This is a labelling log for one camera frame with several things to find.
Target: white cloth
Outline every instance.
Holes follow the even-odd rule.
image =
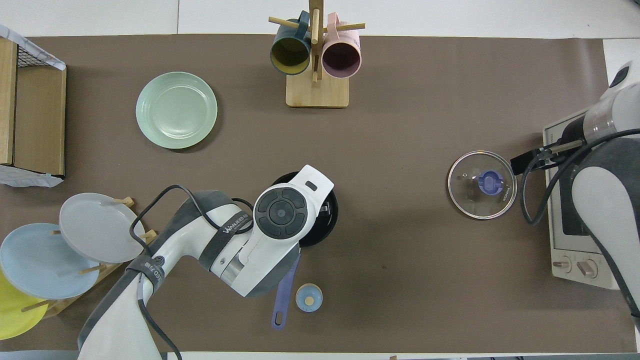
[[[21,48],[23,48],[23,50],[31,54],[34,58],[47,63],[59,70],[64,70],[67,68],[67,65],[60,59],[44,51],[40,46],[37,46],[36,44],[27,40],[27,38],[25,38],[24,36],[16,33],[15,31],[7,28],[2,24],[0,24],[0,37],[7,38],[12,42],[15,42]]]
[[[39,174],[21,168],[0,165],[0,184],[7,184],[16,188],[27,186],[44,186],[52,188],[60,184],[62,179],[51,174]]]

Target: purple handle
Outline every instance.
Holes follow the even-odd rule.
[[[276,330],[282,330],[287,321],[287,312],[289,310],[289,300],[291,299],[291,288],[293,288],[293,277],[296,275],[296,269],[300,262],[300,255],[287,272],[280,284],[278,284],[278,292],[276,293],[276,304],[273,306],[273,317],[271,318],[271,326]]]

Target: wooden box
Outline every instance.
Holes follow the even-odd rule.
[[[0,170],[65,175],[67,70],[0,38]]]

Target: robotic arm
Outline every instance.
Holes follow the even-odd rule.
[[[78,359],[157,359],[161,356],[138,302],[147,303],[182,256],[193,256],[243,297],[273,289],[298,257],[298,241],[314,225],[333,183],[306,165],[291,181],[265,190],[250,217],[223,192],[195,194],[94,310],[78,344]]]
[[[640,329],[640,83],[630,84],[633,70],[630,62],[624,64],[600,101],[568,124],[556,143],[512,159],[511,167],[524,173],[524,184],[530,169],[561,165],[546,195],[563,172],[570,173],[568,200],[602,251]],[[535,224],[543,207],[531,219],[522,202],[525,218]]]
[[[640,83],[629,84],[631,63],[584,117],[587,143],[640,128]],[[596,147],[575,171],[573,205],[602,251],[640,329],[640,135]]]

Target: small cup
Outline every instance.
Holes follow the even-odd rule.
[[[300,310],[313,313],[322,305],[322,290],[316,284],[306,283],[296,292],[296,304]]]
[[[340,22],[334,12],[329,14],[322,50],[322,67],[335,78],[346,79],[360,70],[362,54],[360,53],[360,34],[358,30],[337,31],[336,27],[346,25]]]
[[[311,34],[309,27],[309,13],[302,11],[297,22],[298,28],[280,25],[271,46],[271,63],[276,70],[287,75],[297,75],[307,69],[311,56]]]

